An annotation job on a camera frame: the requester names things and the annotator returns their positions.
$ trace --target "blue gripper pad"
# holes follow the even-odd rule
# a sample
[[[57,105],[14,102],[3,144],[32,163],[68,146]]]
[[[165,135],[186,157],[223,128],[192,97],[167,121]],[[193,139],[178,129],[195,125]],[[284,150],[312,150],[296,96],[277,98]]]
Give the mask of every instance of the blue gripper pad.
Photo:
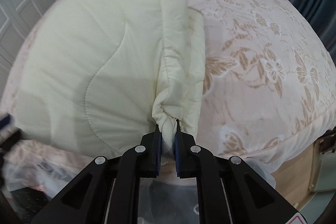
[[[175,164],[177,176],[180,176],[180,152],[179,152],[179,141],[177,134],[175,134],[175,144],[174,144],[174,154],[175,154]]]
[[[157,138],[157,150],[156,150],[156,175],[158,176],[160,174],[161,169],[161,155],[162,155],[162,134],[159,134],[159,137]]]
[[[5,126],[11,123],[12,117],[11,115],[7,115],[0,121],[0,130],[3,129]]]

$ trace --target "bed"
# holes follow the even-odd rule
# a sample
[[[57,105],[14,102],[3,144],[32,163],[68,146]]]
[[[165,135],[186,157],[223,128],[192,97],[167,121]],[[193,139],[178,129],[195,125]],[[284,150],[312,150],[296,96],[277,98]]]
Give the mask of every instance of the bed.
[[[44,21],[60,1],[23,44],[6,85],[1,112],[16,116],[26,60]],[[288,0],[189,0],[188,5],[205,19],[206,71],[199,145],[221,157],[255,159],[263,170],[272,173],[335,127],[335,65]],[[37,158],[58,153],[56,148],[63,163],[71,158],[75,170],[98,156],[78,155],[75,149],[65,152],[69,149],[56,141],[24,141],[18,149],[34,154],[35,145],[46,145],[38,150]],[[55,148],[49,150],[47,145]],[[14,165],[16,160],[13,155],[8,161]]]

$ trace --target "butterfly pattern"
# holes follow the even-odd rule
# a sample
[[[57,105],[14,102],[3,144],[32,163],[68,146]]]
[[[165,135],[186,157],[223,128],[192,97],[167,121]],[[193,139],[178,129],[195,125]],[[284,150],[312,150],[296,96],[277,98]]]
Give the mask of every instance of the butterfly pattern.
[[[267,6],[265,2],[258,2],[256,0],[252,0],[253,3],[250,3],[252,8],[258,7],[263,10],[271,11],[271,9]]]
[[[239,63],[232,57],[209,57],[205,60],[205,77],[203,81],[203,97],[207,96],[213,87],[213,78],[224,78]]]
[[[269,149],[271,147],[277,146],[284,140],[284,136],[281,134],[278,137],[271,139],[268,143],[265,144],[264,149]]]
[[[257,22],[257,24],[261,27],[269,27],[272,32],[279,37],[281,35],[280,32],[280,26],[276,23],[273,22],[267,22],[261,15],[259,15],[258,13],[255,14],[255,21]]]
[[[241,156],[247,153],[242,139],[234,132],[230,132],[225,135],[224,146],[225,146],[225,149],[220,154],[220,156],[223,156],[223,157],[228,157],[228,155]]]
[[[273,62],[266,59],[260,59],[260,61],[273,83],[275,83],[277,79],[286,79],[286,73],[281,60],[278,59],[276,62]]]
[[[302,85],[307,85],[307,83],[311,83],[314,87],[316,99],[319,100],[320,88],[319,88],[319,73],[317,69],[314,67],[308,69],[295,48],[293,48],[293,52],[297,63],[296,72],[299,82]]]

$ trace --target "floor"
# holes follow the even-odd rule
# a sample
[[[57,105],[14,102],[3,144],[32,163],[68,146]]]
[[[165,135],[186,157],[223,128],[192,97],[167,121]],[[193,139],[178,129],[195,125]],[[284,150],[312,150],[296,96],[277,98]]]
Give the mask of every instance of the floor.
[[[321,156],[321,171],[316,180],[315,191],[336,190],[336,153]]]
[[[272,175],[276,180],[276,190],[294,207],[311,196],[309,191],[314,146],[310,145],[296,158],[284,162]]]
[[[314,224],[333,198],[335,191],[319,192],[300,210],[307,224]]]

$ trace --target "white quilted comforter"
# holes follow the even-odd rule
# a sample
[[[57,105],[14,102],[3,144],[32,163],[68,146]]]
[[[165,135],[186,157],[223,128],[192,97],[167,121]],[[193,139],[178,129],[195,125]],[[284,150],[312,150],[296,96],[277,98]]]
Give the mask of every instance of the white quilted comforter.
[[[205,73],[203,16],[188,0],[60,0],[25,65],[16,126],[83,155],[122,155],[176,119],[196,137]]]

